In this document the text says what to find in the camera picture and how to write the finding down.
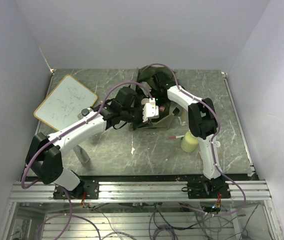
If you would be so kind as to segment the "olive green canvas bag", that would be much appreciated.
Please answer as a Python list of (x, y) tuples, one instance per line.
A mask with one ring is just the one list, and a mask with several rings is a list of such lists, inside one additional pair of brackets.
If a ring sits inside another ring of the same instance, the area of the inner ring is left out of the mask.
[(138, 69), (136, 82), (144, 85), (155, 99), (159, 117), (147, 122), (131, 123), (130, 130), (168, 129), (174, 119), (183, 113), (183, 108), (169, 100), (167, 90), (176, 85), (174, 70), (162, 64), (150, 64)]

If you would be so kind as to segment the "clear perfume bottle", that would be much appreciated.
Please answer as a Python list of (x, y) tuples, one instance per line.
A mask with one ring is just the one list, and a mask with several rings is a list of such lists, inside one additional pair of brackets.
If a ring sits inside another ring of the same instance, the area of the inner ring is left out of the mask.
[(181, 113), (181, 115), (178, 117), (179, 121), (180, 121), (180, 125), (181, 126), (185, 126), (187, 125), (187, 121), (188, 121), (188, 112), (186, 110), (183, 110), (183, 112)]

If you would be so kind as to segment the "clear square bottle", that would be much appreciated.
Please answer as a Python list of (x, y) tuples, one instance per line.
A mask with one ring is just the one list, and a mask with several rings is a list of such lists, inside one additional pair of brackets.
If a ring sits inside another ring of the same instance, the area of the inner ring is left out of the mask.
[(92, 111), (92, 109), (89, 108), (84, 108), (80, 111), (80, 113), (77, 115), (78, 120), (83, 119), (84, 117), (86, 117), (90, 112)]

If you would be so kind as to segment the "orange bottle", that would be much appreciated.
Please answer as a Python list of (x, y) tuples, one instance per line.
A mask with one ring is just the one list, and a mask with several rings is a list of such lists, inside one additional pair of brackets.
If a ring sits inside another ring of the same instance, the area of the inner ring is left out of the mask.
[(160, 111), (160, 112), (164, 112), (164, 111), (165, 111), (165, 107), (164, 107), (164, 106), (160, 106), (160, 107), (159, 107), (159, 111)]

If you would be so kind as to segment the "green lotion bottle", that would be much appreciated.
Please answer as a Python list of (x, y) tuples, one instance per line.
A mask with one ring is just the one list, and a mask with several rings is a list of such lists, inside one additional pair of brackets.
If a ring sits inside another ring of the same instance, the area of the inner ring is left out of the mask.
[(144, 106), (144, 105), (146, 105), (146, 104), (148, 104), (148, 103), (150, 103), (150, 99), (149, 99), (149, 98), (143, 98), (143, 99), (141, 100), (141, 105), (142, 105), (142, 106)]

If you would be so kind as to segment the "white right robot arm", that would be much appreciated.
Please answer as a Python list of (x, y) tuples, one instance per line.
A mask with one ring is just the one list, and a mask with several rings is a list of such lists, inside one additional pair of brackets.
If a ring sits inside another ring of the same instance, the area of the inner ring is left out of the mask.
[(215, 197), (220, 192), (219, 184), (213, 181), (221, 177), (216, 146), (220, 123), (212, 100), (192, 95), (162, 71), (154, 74), (151, 79), (156, 91), (162, 94), (161, 99), (167, 97), (187, 110), (189, 132), (198, 140), (203, 175), (207, 178), (202, 186), (202, 192), (208, 198)]

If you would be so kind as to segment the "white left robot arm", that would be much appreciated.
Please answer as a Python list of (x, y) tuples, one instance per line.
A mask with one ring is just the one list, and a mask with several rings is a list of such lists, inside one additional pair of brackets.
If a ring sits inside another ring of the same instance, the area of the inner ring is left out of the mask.
[(113, 99), (105, 97), (103, 102), (81, 120), (57, 131), (51, 135), (36, 134), (31, 142), (26, 168), (22, 176), (22, 188), (28, 189), (32, 184), (26, 184), (29, 171), (33, 171), (38, 181), (48, 185), (54, 183), (63, 188), (73, 199), (86, 193), (85, 182), (72, 170), (63, 165), (63, 156), (81, 142), (93, 135), (103, 133), (121, 121), (126, 123), (144, 123), (150, 119), (155, 103), (149, 94), (141, 107), (132, 106), (137, 92), (126, 83), (120, 84), (119, 91)]

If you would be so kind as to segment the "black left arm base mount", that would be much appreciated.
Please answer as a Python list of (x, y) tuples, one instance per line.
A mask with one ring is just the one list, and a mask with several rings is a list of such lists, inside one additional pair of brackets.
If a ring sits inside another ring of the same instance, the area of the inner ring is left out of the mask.
[(72, 200), (97, 200), (99, 197), (99, 186), (100, 185), (94, 180), (81, 181), (80, 184), (74, 190), (66, 190), (61, 186), (55, 186), (53, 192), (53, 199), (67, 200), (67, 193), (70, 199)]

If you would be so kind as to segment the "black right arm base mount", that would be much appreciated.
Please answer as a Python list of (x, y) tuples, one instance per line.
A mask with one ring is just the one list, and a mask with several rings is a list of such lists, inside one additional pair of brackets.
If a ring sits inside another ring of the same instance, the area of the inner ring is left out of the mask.
[(231, 198), (229, 185), (222, 178), (189, 181), (181, 191), (187, 193), (189, 199)]

